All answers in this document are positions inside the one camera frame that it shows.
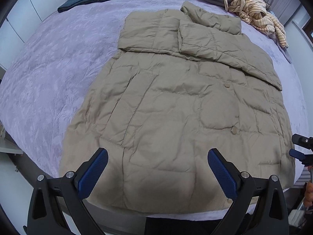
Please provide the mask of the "grey curtain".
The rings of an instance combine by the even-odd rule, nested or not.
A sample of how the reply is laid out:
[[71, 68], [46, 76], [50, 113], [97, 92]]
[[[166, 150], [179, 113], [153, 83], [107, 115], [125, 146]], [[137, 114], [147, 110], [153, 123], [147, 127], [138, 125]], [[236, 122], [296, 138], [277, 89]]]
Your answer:
[[299, 0], [266, 0], [279, 22], [285, 25], [300, 6]]

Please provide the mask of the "purple bed blanket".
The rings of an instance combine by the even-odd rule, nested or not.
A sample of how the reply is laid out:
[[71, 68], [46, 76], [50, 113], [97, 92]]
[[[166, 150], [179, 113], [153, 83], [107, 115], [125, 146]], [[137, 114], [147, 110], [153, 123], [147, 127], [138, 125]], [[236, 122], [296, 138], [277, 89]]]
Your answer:
[[[132, 12], [179, 10], [184, 2], [210, 13], [239, 18], [199, 0], [112, 0], [54, 13], [39, 25], [4, 75], [1, 123], [42, 171], [53, 177], [63, 175], [59, 166], [67, 127], [97, 75], [116, 54], [126, 17]], [[292, 134], [304, 131], [306, 110], [293, 66], [275, 42], [251, 25], [241, 21], [241, 32], [272, 59], [281, 81]], [[144, 214], [118, 208], [101, 209], [190, 220], [217, 219], [227, 210]]]

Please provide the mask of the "brown and cream striped garment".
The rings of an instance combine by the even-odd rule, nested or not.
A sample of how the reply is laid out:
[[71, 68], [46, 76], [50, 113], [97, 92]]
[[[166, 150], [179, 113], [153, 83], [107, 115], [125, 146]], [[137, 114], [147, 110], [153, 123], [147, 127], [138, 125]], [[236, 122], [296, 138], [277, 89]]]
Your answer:
[[236, 14], [259, 32], [274, 35], [282, 48], [288, 47], [284, 26], [270, 12], [270, 5], [265, 0], [224, 0], [224, 9]]

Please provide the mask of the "beige puffer coat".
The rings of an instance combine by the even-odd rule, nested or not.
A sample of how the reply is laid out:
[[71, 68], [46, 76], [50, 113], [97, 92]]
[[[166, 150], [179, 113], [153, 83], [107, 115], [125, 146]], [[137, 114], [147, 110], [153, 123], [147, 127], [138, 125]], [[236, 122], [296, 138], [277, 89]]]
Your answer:
[[207, 163], [210, 149], [254, 177], [294, 183], [291, 125], [272, 59], [241, 21], [184, 2], [132, 12], [67, 127], [59, 172], [100, 147], [108, 165], [89, 202], [144, 214], [230, 206]]

